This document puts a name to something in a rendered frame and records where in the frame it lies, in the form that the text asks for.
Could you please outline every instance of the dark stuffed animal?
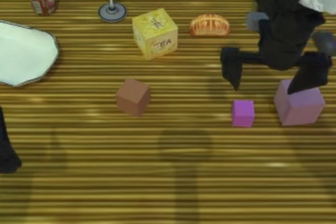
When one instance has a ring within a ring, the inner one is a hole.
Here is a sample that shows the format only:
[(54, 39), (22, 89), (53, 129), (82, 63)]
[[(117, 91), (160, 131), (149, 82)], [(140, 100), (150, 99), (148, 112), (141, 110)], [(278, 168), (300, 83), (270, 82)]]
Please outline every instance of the dark stuffed animal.
[(266, 14), (256, 21), (256, 30), (260, 33), (259, 51), (222, 48), (223, 78), (237, 90), (244, 63), (263, 64), (279, 71), (298, 66), (288, 94), (326, 85), (332, 66), (329, 52), (306, 52), (302, 55), (314, 29), (325, 23), (322, 13), (301, 5), (301, 0), (255, 1), (258, 11)]
[(15, 173), (21, 166), (21, 159), (10, 144), (3, 110), (0, 107), (0, 174)]

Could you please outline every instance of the wooden table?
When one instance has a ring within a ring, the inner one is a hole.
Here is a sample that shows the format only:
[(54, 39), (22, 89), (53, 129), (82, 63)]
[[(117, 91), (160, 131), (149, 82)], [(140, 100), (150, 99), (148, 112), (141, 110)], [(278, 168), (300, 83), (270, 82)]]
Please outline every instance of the wooden table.
[[(258, 35), (245, 30), (251, 0), (116, 0), (129, 11), (118, 24), (98, 17), (107, 1), (59, 0), (55, 14), (39, 17), (29, 0), (0, 0), (0, 19), (49, 31), (61, 48), (42, 81), (0, 86), (24, 163), (0, 179), (1, 223), (336, 222), (334, 69), (318, 123), (281, 127), (272, 98), (295, 70), (245, 66), (239, 92), (221, 78), (220, 47), (257, 50)], [(179, 50), (145, 61), (131, 18), (160, 7), (180, 28)], [(230, 37), (192, 38), (189, 22), (203, 13), (225, 16)], [(336, 31), (336, 19), (327, 20), (321, 28)], [(125, 78), (152, 88), (142, 118), (116, 108)], [(231, 127), (234, 99), (255, 101), (254, 127)]]

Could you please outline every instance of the wood plank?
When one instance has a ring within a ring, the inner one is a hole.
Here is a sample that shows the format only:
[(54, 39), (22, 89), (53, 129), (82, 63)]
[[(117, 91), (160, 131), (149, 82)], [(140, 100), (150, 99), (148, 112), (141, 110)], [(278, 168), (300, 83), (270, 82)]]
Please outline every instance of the wood plank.
[[(118, 24), (98, 17), (107, 1), (59, 0), (56, 13), (39, 17), (29, 0), (0, 0), (0, 19), (49, 31), (61, 47), (42, 81), (0, 86), (24, 163), (1, 176), (1, 223), (336, 222), (334, 69), (321, 88), (327, 105), (319, 121), (281, 127), (272, 98), (295, 69), (245, 66), (238, 92), (221, 78), (220, 47), (257, 50), (258, 35), (245, 31), (252, 0), (116, 0), (129, 11)], [(145, 61), (131, 18), (161, 7), (180, 29), (179, 50)], [(231, 35), (192, 38), (189, 22), (203, 13), (226, 17)], [(336, 18), (326, 18), (319, 30), (335, 32)], [(116, 108), (125, 78), (152, 88), (140, 119)], [(255, 101), (254, 127), (231, 127), (234, 99)]]

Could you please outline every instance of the toy bread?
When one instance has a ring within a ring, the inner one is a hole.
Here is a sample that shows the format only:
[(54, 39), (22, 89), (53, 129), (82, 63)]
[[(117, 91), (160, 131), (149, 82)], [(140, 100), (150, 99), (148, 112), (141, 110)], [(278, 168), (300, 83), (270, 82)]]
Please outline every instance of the toy bread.
[(190, 23), (192, 36), (225, 37), (230, 32), (229, 22), (217, 14), (203, 14)]

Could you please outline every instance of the yellow box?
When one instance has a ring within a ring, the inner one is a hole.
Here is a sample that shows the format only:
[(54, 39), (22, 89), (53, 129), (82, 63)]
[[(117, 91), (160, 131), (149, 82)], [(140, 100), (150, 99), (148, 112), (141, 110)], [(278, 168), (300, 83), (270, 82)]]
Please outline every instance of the yellow box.
[(179, 29), (163, 8), (134, 17), (132, 25), (135, 42), (146, 60), (177, 49)]

